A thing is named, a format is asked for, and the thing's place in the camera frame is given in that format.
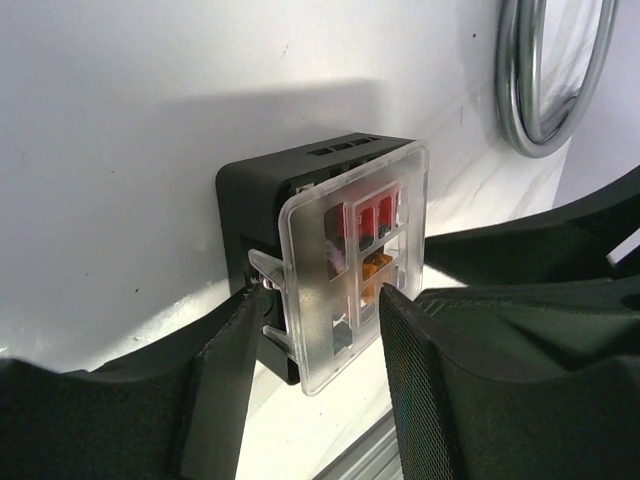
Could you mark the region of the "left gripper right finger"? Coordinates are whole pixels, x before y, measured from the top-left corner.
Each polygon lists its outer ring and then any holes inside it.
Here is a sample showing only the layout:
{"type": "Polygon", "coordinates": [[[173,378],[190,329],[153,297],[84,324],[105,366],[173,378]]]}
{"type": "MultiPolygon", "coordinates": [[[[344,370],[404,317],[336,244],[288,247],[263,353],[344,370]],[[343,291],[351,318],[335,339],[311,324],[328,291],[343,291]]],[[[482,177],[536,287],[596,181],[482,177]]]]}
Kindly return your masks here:
{"type": "Polygon", "coordinates": [[[407,479],[635,479],[635,282],[385,286],[380,328],[407,479]]]}

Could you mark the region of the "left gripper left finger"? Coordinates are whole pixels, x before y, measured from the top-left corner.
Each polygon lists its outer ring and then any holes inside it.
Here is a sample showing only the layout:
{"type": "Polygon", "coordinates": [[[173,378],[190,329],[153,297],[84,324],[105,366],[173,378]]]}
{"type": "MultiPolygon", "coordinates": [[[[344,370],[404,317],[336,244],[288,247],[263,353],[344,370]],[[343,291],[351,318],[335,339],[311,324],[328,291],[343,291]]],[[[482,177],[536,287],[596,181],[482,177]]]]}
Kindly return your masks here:
{"type": "Polygon", "coordinates": [[[237,471],[264,292],[99,369],[1,363],[5,479],[231,479],[237,471]]]}

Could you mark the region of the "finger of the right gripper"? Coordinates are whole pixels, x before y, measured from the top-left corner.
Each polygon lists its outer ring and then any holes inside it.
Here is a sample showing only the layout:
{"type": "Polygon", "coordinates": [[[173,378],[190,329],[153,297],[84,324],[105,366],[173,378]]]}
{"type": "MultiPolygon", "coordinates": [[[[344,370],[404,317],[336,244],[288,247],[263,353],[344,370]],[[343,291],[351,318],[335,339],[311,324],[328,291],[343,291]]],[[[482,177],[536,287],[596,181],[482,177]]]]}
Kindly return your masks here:
{"type": "Polygon", "coordinates": [[[639,229],[639,169],[564,206],[425,239],[424,263],[467,285],[619,279],[639,274],[639,249],[609,254],[639,229]]]}

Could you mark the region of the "black fuse box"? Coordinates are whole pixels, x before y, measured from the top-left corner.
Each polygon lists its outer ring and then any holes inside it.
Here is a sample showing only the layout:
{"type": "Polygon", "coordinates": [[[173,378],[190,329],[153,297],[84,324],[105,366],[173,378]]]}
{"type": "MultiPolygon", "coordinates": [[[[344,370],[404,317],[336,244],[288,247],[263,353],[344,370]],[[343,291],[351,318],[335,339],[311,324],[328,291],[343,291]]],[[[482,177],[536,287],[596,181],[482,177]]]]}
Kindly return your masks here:
{"type": "MultiPolygon", "coordinates": [[[[411,141],[417,140],[353,133],[222,167],[215,188],[231,289],[238,291],[253,283],[263,286],[248,253],[256,249],[273,257],[280,255],[277,221],[288,199],[411,141]]],[[[297,364],[263,333],[266,326],[285,326],[279,293],[264,288],[258,358],[286,383],[301,387],[297,364]]]]}

